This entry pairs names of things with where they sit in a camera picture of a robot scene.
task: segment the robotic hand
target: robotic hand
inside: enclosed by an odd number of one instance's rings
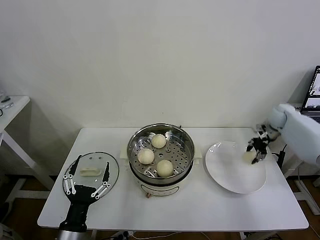
[[[320,124],[301,115],[289,104],[280,104],[272,109],[270,117],[256,127],[258,137],[248,142],[246,151],[255,149],[252,161],[255,164],[265,159],[267,146],[282,136],[284,142],[303,161],[320,165]]]

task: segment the small white table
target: small white table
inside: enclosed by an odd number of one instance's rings
[[[66,218],[69,200],[62,188],[63,175],[79,155],[102,151],[119,164],[113,189],[89,207],[86,224],[95,230],[179,232],[264,232],[306,229],[309,224],[285,177],[271,154],[265,161],[265,186],[252,194],[236,194],[219,186],[205,172],[203,161],[195,164],[177,193],[151,197],[139,189],[120,153],[137,128],[83,128],[59,173],[38,218],[38,225],[57,228]],[[246,144],[255,136],[250,128],[184,128],[201,149],[202,156],[214,143]]]
[[[47,171],[40,167],[29,155],[16,143],[16,141],[6,132],[5,128],[9,123],[21,112],[21,110],[28,104],[30,98],[28,96],[11,96],[11,100],[14,105],[9,109],[3,110],[3,116],[0,117],[0,144],[3,138],[8,146],[33,170],[34,176],[49,190],[52,189],[54,181],[49,177]],[[8,201],[13,201],[16,197],[23,197],[25,191],[19,191],[24,183],[21,179],[15,185],[13,191],[7,199]]]

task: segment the cable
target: cable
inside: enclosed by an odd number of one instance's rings
[[[204,232],[200,232],[202,235],[204,235],[208,240],[211,240],[210,237],[208,237]]]
[[[283,240],[278,233],[275,234],[279,239]]]
[[[117,238],[116,236],[110,236],[110,237],[104,237],[104,238],[101,238],[100,240],[116,239],[116,238]]]
[[[316,232],[316,230],[312,227],[312,225],[309,223],[310,228],[314,231],[315,235],[320,239],[320,235]]]
[[[180,234],[181,231],[179,232],[174,232],[174,233],[171,233],[169,235],[165,235],[165,236],[151,236],[151,237],[143,237],[143,238],[139,238],[139,237],[135,237],[134,235],[131,235],[131,237],[133,237],[134,239],[138,239],[138,240],[143,240],[143,239],[157,239],[157,238],[166,238],[166,237],[169,237],[171,235],[174,235],[174,234]]]
[[[303,182],[300,180],[299,167],[298,167],[297,171],[298,171],[298,181],[299,181],[300,183],[302,183],[302,184],[301,184],[302,188],[303,188],[303,189],[305,190],[305,192],[311,197],[313,205],[314,205],[315,207],[318,207],[318,204],[316,203],[316,201],[314,200],[314,198],[312,197],[312,195],[309,193],[308,189],[306,189],[306,188],[304,187]],[[314,227],[311,225],[311,223],[309,223],[309,226],[310,226],[310,228],[313,230],[313,232],[315,233],[315,235],[318,237],[318,239],[320,239],[320,235],[316,232],[316,230],[315,230]]]

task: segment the table leg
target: table leg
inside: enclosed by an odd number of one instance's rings
[[[5,130],[2,134],[3,140],[8,146],[33,170],[35,178],[47,189],[51,190],[55,182],[49,177],[47,171],[37,164]]]
[[[318,178],[313,182],[313,186],[315,186],[315,187],[320,187],[320,177],[318,177]]]
[[[297,188],[300,192],[294,192],[294,196],[298,201],[305,200],[308,204],[309,208],[311,209],[314,215],[320,215],[320,208],[318,207],[316,201],[312,197],[311,193],[308,191],[306,185],[299,180],[294,181]]]
[[[265,240],[266,238],[269,238],[275,235],[276,233],[277,233],[276,231],[257,231],[244,239],[245,240]]]

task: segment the steamed bun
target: steamed bun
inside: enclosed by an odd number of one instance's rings
[[[151,143],[156,149],[161,149],[167,144],[167,139],[162,134],[156,134],[152,137]]]
[[[156,165],[156,171],[160,177],[167,178],[174,174],[174,166],[168,160],[161,160]]]
[[[142,164],[150,164],[154,161],[155,159],[155,154],[152,150],[149,148],[143,148],[139,153],[138,153],[138,160]]]

